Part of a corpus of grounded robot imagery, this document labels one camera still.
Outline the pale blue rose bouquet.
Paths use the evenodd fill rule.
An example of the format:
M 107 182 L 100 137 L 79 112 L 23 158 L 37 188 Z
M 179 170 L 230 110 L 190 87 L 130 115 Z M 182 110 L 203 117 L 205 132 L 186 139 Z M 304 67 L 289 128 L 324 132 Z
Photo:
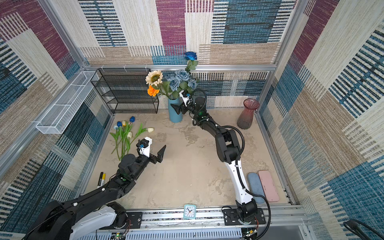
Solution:
M 159 94 L 169 100 L 176 100 L 183 90 L 192 93 L 198 85 L 198 80 L 186 70 L 162 72 L 163 79 L 159 85 Z

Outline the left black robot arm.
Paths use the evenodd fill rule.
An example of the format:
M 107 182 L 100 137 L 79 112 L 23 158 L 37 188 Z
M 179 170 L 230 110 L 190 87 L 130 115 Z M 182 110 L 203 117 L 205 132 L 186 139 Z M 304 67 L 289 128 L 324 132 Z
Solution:
M 163 161 L 166 147 L 158 154 L 128 154 L 117 173 L 103 186 L 63 203 L 48 203 L 30 226 L 25 240 L 76 240 L 97 229 L 113 225 L 126 210 L 115 201 L 128 194 L 149 163 Z

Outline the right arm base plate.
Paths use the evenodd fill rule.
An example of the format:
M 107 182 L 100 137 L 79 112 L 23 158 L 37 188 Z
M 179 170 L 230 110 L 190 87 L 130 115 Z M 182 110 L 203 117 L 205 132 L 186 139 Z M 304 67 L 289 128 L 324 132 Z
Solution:
M 240 215 L 237 209 L 222 208 L 226 226 L 236 225 L 265 225 L 267 223 L 264 211 L 257 209 L 256 213 Z

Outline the orange marigold flower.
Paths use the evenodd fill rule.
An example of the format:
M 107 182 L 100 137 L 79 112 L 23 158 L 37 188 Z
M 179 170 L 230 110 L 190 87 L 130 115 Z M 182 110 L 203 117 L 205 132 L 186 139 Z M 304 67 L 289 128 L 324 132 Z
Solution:
M 149 88 L 147 90 L 148 95 L 151 97 L 156 97 L 159 92 L 160 92 L 160 89 L 159 89 L 159 87 L 156 87 L 156 86 L 155 87 L 149 86 Z

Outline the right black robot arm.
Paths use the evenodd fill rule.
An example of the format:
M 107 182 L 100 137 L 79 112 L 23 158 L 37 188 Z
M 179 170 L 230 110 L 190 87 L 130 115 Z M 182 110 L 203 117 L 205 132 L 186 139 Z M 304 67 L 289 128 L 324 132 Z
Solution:
M 248 190 L 241 164 L 241 155 L 245 149 L 243 134 L 233 126 L 217 124 L 199 103 L 171 104 L 171 108 L 178 115 L 192 114 L 193 125 L 209 132 L 215 138 L 217 155 L 219 160 L 225 163 L 235 188 L 238 222 L 249 225 L 259 211 L 256 198 L 264 199 L 267 205 L 269 203 L 264 196 L 253 194 Z

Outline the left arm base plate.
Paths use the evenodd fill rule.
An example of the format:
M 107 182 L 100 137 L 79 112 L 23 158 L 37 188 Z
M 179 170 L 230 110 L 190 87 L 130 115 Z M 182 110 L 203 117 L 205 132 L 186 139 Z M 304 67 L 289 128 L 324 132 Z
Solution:
M 142 212 L 120 213 L 112 225 L 101 228 L 101 230 L 139 229 L 142 223 L 142 216 Z

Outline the cream sunflower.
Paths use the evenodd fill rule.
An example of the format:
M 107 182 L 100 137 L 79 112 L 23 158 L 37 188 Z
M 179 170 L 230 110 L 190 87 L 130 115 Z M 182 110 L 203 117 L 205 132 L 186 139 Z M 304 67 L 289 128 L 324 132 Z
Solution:
M 163 83 L 163 73 L 160 70 L 149 72 L 146 76 L 148 86 L 158 86 Z

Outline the bright blue rose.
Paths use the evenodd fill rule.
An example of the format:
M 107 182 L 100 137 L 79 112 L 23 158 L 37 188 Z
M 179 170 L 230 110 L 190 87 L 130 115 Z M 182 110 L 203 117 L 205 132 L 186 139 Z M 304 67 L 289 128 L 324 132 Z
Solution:
M 187 60 L 187 66 L 185 68 L 185 71 L 190 72 L 194 71 L 199 64 L 197 53 L 195 52 L 186 52 L 184 53 L 184 56 Z

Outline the teal ceramic vase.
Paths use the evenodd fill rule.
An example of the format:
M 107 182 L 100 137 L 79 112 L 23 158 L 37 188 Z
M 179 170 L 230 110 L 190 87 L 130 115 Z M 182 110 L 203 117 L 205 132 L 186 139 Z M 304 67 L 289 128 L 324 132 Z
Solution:
M 168 110 L 169 110 L 169 118 L 172 123 L 179 123 L 183 120 L 182 114 L 177 114 L 175 109 L 172 107 L 172 104 L 179 106 L 181 104 L 181 99 L 178 98 L 176 100 L 168 100 Z

